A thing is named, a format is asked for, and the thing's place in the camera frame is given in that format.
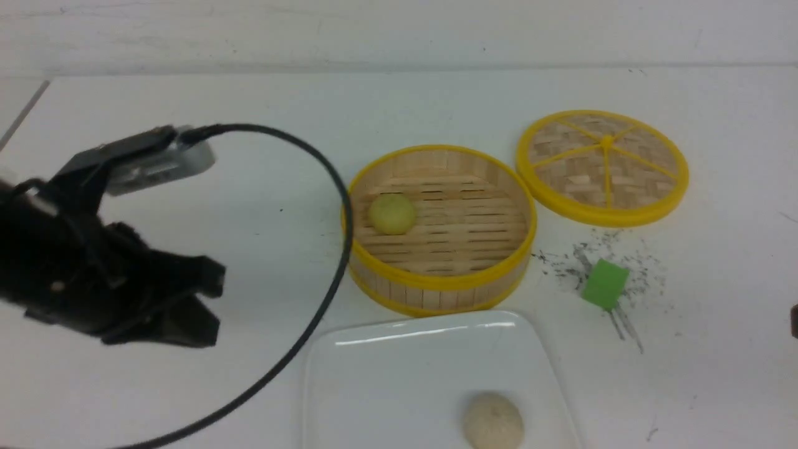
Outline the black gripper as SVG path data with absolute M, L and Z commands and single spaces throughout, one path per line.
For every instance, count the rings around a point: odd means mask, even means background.
M 159 253 L 127 224 L 103 223 L 108 185 L 103 177 L 2 182 L 3 301 L 105 345 L 213 347 L 220 320 L 195 295 L 221 297 L 227 267 Z

